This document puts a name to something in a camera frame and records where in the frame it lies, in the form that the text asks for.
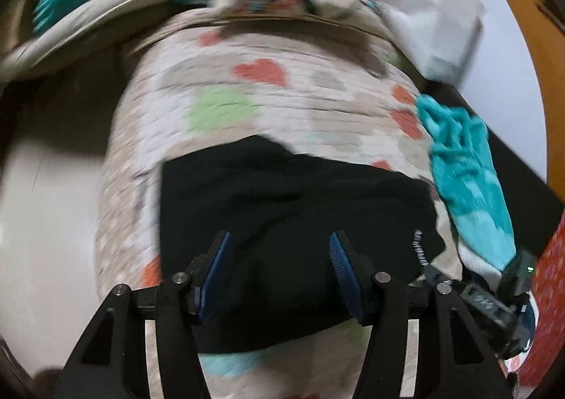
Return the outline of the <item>heart pattern quilted bedspread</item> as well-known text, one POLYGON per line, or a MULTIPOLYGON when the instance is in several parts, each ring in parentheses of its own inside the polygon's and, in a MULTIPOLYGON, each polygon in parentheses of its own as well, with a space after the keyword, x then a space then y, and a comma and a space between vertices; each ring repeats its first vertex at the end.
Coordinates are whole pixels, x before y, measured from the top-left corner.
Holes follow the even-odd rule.
POLYGON ((102 169, 97 288, 159 281, 160 166, 253 135, 430 182, 417 87, 385 38, 307 21, 220 23, 189 10, 125 46, 130 83, 102 169))

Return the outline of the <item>beige folded quilt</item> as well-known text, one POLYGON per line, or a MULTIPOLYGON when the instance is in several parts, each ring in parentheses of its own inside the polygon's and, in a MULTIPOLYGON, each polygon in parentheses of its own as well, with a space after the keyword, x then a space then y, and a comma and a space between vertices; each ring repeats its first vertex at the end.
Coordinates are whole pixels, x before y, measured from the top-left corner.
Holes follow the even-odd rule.
POLYGON ((20 47, 1 58, 1 80, 28 75, 55 52, 79 40, 80 37, 102 25, 145 8, 155 7, 170 0, 90 0, 20 47))

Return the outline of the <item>black pants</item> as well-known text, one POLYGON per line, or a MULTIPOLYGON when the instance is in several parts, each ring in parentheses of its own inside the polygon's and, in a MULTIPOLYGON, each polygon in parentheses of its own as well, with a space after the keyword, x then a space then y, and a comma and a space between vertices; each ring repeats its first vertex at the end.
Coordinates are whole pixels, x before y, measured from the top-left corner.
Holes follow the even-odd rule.
POLYGON ((162 167, 164 276, 207 252, 221 231, 232 263, 214 314, 195 329, 207 354, 260 350, 346 321, 329 258, 338 230, 378 270, 411 282, 445 248, 427 184, 402 173, 294 154, 261 136, 162 167))

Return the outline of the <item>turquoise fluffy blanket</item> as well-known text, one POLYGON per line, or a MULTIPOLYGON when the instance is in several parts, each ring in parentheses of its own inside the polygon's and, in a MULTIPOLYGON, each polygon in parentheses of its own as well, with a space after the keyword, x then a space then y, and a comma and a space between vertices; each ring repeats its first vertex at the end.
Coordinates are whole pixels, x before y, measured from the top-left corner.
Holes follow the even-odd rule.
POLYGON ((460 239, 502 272, 514 259, 516 246, 487 126, 464 108, 441 105, 429 95, 418 98, 417 115, 432 139, 432 175, 460 239))

